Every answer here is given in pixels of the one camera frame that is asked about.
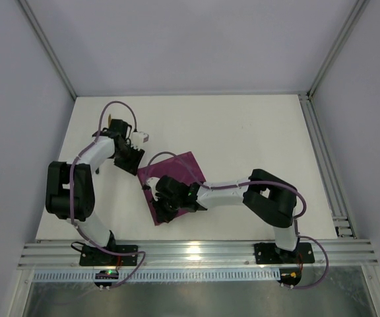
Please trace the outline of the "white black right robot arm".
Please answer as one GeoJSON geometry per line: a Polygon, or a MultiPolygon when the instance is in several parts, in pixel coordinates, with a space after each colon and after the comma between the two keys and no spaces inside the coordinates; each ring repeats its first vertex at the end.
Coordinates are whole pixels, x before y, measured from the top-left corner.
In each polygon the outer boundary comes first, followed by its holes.
{"type": "Polygon", "coordinates": [[[160,223],[170,222],[181,210],[195,213],[244,206],[273,228],[274,251],[281,261],[294,260],[299,254],[296,219],[306,212],[307,203],[293,185],[265,170],[254,169],[249,177],[233,182],[196,180],[189,185],[164,175],[148,178],[145,186],[160,223]]]}

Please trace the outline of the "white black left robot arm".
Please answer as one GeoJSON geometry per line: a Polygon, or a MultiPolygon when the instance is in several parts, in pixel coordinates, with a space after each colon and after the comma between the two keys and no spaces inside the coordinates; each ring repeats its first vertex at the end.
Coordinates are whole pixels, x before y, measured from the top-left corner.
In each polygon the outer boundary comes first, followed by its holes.
{"type": "Polygon", "coordinates": [[[112,254],[116,249],[113,232],[103,225],[94,210],[93,176],[106,160],[135,176],[149,135],[123,120],[113,120],[92,137],[74,159],[49,164],[45,207],[48,213],[72,224],[91,247],[112,254]]]}

